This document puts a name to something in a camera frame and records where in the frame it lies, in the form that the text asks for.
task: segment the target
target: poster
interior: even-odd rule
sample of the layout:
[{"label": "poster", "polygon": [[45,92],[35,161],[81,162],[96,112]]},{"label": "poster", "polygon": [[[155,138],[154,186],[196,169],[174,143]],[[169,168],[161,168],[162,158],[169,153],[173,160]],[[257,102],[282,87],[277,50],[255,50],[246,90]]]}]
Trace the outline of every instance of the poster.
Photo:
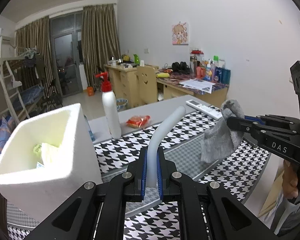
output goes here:
[{"label": "poster", "polygon": [[172,25],[172,44],[188,45],[189,44],[189,25],[187,22]]}]

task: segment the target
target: human hand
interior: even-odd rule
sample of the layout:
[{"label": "human hand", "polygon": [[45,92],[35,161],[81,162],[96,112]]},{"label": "human hand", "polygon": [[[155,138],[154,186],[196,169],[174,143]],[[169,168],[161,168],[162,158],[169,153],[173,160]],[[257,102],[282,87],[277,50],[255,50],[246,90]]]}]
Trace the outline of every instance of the human hand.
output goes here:
[{"label": "human hand", "polygon": [[283,173],[283,181],[282,181],[282,190],[283,195],[287,199],[292,199],[298,197],[299,191],[297,189],[298,185],[298,176],[297,173],[293,170],[290,162],[284,160],[283,161],[284,173]]}]

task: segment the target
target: red bottle cap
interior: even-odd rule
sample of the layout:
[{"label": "red bottle cap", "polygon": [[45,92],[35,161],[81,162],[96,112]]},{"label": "red bottle cap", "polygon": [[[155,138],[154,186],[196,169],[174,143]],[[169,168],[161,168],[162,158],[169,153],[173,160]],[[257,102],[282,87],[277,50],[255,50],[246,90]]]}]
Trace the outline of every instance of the red bottle cap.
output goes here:
[{"label": "red bottle cap", "polygon": [[108,72],[100,73],[95,75],[96,78],[103,77],[103,82],[101,84],[102,92],[110,92],[112,91],[112,86],[110,81],[108,80]]}]

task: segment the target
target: white spray bottle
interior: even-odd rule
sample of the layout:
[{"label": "white spray bottle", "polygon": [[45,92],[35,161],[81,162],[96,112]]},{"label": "white spray bottle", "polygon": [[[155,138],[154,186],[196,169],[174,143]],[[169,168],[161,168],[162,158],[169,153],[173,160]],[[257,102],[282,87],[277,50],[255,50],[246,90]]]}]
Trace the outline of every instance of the white spray bottle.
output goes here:
[{"label": "white spray bottle", "polygon": [[115,99],[115,94],[112,91],[111,83],[108,80],[108,72],[95,75],[95,77],[103,77],[103,83],[101,84],[102,104],[106,113],[109,131],[113,139],[120,139],[121,126],[117,111],[117,101]]}]

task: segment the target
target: red snack package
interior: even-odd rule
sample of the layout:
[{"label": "red snack package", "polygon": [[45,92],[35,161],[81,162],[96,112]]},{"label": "red snack package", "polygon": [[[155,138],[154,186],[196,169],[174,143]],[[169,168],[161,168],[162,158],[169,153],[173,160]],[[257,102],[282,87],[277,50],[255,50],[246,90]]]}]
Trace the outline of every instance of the red snack package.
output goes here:
[{"label": "red snack package", "polygon": [[149,115],[133,116],[126,122],[126,124],[133,128],[140,128],[140,127],[144,127],[149,120],[150,120]]}]

